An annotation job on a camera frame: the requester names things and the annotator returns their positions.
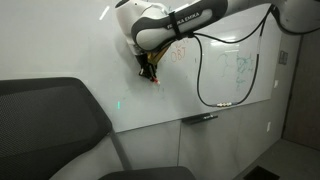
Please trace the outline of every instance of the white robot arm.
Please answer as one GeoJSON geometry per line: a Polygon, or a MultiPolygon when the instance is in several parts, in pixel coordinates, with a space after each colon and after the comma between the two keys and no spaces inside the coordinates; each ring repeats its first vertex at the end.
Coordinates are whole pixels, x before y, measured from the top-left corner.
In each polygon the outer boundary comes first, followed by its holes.
{"type": "Polygon", "coordinates": [[[156,82],[156,64],[172,42],[223,17],[265,3],[274,5],[272,14],[287,33],[299,34],[320,27],[320,0],[196,0],[173,12],[159,3],[122,0],[116,6],[116,14],[141,65],[140,75],[156,82]]]}

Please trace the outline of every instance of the whiteboard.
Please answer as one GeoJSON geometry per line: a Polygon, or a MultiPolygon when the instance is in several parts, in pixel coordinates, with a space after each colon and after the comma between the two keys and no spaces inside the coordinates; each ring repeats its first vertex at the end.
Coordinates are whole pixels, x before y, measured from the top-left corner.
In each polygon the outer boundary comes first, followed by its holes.
{"type": "MultiPolygon", "coordinates": [[[[175,9],[188,1],[157,2],[175,9]]],[[[199,47],[194,39],[172,44],[158,65],[160,86],[138,76],[139,64],[116,21],[117,3],[2,0],[0,78],[79,78],[101,104],[116,132],[220,110],[208,108],[198,99],[199,47]]],[[[199,32],[239,39],[256,27],[268,7],[232,15],[199,32]]],[[[262,39],[256,84],[244,104],[270,99],[280,39],[281,32],[270,17],[262,39]]],[[[203,99],[208,103],[239,101],[253,76],[258,33],[235,45],[201,40],[203,99]]]]}

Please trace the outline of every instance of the chair backrest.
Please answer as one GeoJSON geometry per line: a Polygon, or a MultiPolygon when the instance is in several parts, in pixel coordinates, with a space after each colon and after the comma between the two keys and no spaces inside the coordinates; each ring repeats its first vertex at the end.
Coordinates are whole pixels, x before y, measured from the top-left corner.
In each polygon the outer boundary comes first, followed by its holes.
{"type": "Polygon", "coordinates": [[[78,79],[0,81],[0,179],[48,179],[111,130],[78,79]]]}

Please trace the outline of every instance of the gray wall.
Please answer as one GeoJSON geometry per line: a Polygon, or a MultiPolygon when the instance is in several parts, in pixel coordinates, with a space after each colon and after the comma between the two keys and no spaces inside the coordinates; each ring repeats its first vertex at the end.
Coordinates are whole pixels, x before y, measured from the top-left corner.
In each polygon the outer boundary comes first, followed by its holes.
{"type": "Polygon", "coordinates": [[[320,31],[303,37],[284,138],[320,150],[320,31]]]}
{"type": "Polygon", "coordinates": [[[199,180],[235,177],[281,137],[299,42],[282,35],[289,60],[277,65],[279,85],[271,100],[219,111],[218,119],[192,126],[174,121],[119,133],[133,168],[178,164],[199,180]]]}

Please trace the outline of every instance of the floor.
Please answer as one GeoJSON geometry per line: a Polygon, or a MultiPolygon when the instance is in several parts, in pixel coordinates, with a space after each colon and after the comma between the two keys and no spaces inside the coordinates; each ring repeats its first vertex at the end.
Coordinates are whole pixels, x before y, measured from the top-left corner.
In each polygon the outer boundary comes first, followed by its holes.
{"type": "Polygon", "coordinates": [[[280,180],[318,180],[320,151],[279,140],[234,180],[242,180],[256,166],[280,176],[280,180]]]}

